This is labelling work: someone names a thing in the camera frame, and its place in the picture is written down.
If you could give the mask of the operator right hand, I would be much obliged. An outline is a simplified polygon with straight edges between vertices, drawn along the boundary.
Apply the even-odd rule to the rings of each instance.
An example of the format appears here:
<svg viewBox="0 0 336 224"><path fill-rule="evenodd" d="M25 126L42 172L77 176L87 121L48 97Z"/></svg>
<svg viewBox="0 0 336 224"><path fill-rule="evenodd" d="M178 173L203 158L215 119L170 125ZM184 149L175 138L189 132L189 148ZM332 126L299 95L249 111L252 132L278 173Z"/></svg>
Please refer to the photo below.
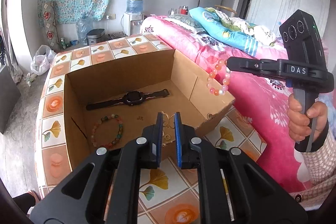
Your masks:
<svg viewBox="0 0 336 224"><path fill-rule="evenodd" d="M289 136L294 141L303 141L311 134L309 127L310 119L317 118L317 123L314 132L314 141L321 135L327 124L327 106L323 102L315 102L306 114L301 113L302 106L295 99L294 94L288 98L288 111L289 118Z"/></svg>

